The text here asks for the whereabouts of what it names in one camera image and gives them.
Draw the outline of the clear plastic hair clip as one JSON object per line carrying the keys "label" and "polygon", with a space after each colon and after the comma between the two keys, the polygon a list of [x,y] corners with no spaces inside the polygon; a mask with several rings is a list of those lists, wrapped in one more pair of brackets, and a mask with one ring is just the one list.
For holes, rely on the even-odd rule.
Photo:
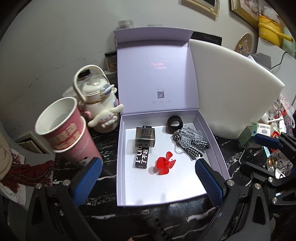
{"label": "clear plastic hair clip", "polygon": [[194,130],[191,125],[185,125],[179,130],[179,138],[181,147],[187,149],[192,145],[197,147],[206,148],[207,144],[203,141],[203,135],[200,130]]}

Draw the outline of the black white gingham scrunchie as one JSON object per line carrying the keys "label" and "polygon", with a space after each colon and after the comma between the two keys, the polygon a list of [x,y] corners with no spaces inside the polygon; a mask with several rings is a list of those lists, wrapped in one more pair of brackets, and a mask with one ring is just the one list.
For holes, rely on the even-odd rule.
{"label": "black white gingham scrunchie", "polygon": [[202,132],[191,128],[175,131],[173,140],[193,159],[202,158],[205,150],[209,149],[208,142],[203,140]]}

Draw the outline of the black lip gloss box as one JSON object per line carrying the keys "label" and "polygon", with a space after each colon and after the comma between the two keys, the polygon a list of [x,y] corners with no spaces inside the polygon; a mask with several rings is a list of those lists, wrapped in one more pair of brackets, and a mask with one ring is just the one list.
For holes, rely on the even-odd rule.
{"label": "black lip gloss box", "polygon": [[135,148],[134,168],[146,169],[149,156],[148,146],[139,146]]}

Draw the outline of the red fringed cloth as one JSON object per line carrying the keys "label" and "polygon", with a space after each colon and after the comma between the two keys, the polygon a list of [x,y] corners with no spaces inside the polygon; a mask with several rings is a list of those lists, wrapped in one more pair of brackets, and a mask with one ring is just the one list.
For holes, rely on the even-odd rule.
{"label": "red fringed cloth", "polygon": [[17,192],[19,184],[34,187],[41,183],[44,186],[51,185],[51,174],[54,169],[54,161],[49,160],[43,164],[30,166],[29,164],[13,164],[9,156],[1,157],[1,184],[12,192]]}

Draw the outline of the white refrigerator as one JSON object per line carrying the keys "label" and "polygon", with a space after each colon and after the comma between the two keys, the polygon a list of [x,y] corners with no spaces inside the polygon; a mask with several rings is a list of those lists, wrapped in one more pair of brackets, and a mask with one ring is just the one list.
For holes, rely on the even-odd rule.
{"label": "white refrigerator", "polygon": [[271,66],[276,66],[272,69],[272,73],[285,84],[281,94],[295,108],[295,59],[288,53],[284,54],[280,47],[262,38],[258,39],[257,52],[271,57]]}

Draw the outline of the gold framed picture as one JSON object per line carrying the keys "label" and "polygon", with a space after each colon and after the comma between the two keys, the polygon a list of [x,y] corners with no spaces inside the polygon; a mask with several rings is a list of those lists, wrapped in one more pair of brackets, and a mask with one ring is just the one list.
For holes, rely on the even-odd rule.
{"label": "gold framed picture", "polygon": [[230,0],[231,11],[258,29],[259,3],[257,0]]}

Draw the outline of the yellow pot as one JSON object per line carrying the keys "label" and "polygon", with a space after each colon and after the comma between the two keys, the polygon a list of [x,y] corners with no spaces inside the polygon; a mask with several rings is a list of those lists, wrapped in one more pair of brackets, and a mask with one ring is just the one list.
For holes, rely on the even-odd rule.
{"label": "yellow pot", "polygon": [[277,22],[263,15],[258,17],[258,32],[260,38],[278,47],[281,47],[283,40],[295,43],[293,37],[282,33],[281,27]]}

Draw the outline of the beige scarf on chair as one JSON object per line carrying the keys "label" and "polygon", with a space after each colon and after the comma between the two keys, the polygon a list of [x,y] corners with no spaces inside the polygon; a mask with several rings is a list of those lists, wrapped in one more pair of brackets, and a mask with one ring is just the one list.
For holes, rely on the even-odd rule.
{"label": "beige scarf on chair", "polygon": [[11,148],[1,133],[0,137],[0,180],[2,180],[5,175],[9,172],[13,162]]}

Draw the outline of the red propeller fan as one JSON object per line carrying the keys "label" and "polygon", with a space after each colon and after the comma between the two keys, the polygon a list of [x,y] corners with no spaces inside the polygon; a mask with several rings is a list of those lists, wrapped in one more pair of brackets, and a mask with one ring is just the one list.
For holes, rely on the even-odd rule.
{"label": "red propeller fan", "polygon": [[175,165],[176,160],[172,159],[172,152],[167,152],[165,157],[159,157],[156,161],[156,169],[159,175],[166,175]]}

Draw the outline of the open lavender gift box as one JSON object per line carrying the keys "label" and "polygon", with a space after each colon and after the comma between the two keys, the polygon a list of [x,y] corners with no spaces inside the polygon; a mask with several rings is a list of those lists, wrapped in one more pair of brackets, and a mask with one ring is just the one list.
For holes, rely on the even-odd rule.
{"label": "open lavender gift box", "polygon": [[[121,113],[116,174],[118,206],[151,206],[205,194],[195,162],[176,147],[167,133],[167,120],[178,115],[185,125],[200,130],[208,142],[203,158],[228,179],[221,150],[199,111],[197,78],[189,46],[192,31],[171,27],[119,29],[117,77]],[[136,128],[151,126],[156,140],[146,169],[134,168]],[[176,160],[166,175],[156,161],[172,152]]]}

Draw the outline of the upper pink paper cup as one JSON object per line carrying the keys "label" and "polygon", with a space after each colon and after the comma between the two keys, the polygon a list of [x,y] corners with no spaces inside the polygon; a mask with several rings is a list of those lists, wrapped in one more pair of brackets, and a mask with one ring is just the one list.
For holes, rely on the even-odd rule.
{"label": "upper pink paper cup", "polygon": [[63,97],[49,105],[38,117],[35,132],[43,137],[52,149],[64,150],[81,136],[84,121],[77,104],[76,98]]}

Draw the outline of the woven round wall plate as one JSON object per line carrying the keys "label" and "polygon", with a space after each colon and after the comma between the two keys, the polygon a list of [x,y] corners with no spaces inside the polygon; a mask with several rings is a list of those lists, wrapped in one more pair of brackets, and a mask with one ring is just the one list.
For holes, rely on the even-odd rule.
{"label": "woven round wall plate", "polygon": [[237,42],[234,51],[237,53],[250,52],[252,49],[252,43],[252,35],[250,33],[246,33]]}

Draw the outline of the glass jar behind box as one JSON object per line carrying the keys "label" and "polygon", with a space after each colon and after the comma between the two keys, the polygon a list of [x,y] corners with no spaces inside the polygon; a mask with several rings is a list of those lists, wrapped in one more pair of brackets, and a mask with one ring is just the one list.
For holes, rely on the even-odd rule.
{"label": "glass jar behind box", "polygon": [[117,71],[117,51],[116,50],[109,51],[109,52],[106,52],[104,55],[105,55],[107,70],[109,72]]}

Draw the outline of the black tape roll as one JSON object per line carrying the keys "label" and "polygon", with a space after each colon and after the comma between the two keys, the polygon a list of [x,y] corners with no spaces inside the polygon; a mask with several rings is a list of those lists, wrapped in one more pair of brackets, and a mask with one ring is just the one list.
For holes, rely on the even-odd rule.
{"label": "black tape roll", "polygon": [[183,126],[183,121],[178,115],[170,116],[167,120],[167,127],[171,133],[181,130]]}

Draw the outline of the white intercom wall panel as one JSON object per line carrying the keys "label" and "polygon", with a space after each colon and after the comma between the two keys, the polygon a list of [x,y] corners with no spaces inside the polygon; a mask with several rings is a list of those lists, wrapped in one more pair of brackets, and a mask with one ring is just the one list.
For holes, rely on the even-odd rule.
{"label": "white intercom wall panel", "polygon": [[214,16],[219,16],[220,1],[219,0],[184,0],[181,1],[184,6],[194,10],[202,10]]}

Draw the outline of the smoky transparent square box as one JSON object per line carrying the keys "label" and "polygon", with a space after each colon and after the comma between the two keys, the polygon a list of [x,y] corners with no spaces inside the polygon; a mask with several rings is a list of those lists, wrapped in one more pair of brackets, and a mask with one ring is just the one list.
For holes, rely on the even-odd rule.
{"label": "smoky transparent square box", "polygon": [[153,148],[155,145],[155,130],[151,126],[142,126],[136,128],[135,146]]}

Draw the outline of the green white medicine box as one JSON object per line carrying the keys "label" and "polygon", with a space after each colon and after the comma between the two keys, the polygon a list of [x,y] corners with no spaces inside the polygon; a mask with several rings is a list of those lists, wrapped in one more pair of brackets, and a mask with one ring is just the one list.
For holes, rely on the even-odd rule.
{"label": "green white medicine box", "polygon": [[246,147],[247,143],[258,133],[270,137],[271,126],[264,123],[252,122],[251,125],[246,126],[239,135],[238,141],[240,145]]}

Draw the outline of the white Cinnamoroll water bottle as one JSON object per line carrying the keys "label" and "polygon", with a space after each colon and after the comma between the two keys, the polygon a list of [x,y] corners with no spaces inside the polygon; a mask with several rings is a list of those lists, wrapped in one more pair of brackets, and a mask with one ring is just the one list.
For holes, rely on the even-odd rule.
{"label": "white Cinnamoroll water bottle", "polygon": [[78,107],[88,119],[89,128],[108,133],[118,126],[124,105],[115,95],[117,88],[99,66],[80,68],[73,77],[73,89],[79,99]]}

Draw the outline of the white foam board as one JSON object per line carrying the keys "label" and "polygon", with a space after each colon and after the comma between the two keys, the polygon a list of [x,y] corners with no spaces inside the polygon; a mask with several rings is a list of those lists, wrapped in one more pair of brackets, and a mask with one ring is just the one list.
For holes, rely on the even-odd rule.
{"label": "white foam board", "polygon": [[285,84],[253,60],[225,47],[190,40],[199,110],[212,133],[236,139],[276,101]]}

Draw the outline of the lower pink panda cup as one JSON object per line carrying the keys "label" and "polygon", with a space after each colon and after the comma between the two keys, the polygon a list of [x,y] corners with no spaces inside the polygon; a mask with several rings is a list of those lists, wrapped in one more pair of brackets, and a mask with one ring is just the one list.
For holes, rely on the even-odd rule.
{"label": "lower pink panda cup", "polygon": [[81,120],[84,124],[81,136],[68,148],[53,151],[74,165],[84,167],[93,158],[99,158],[102,161],[102,156],[91,138],[86,125],[86,120],[84,117],[81,117]]}

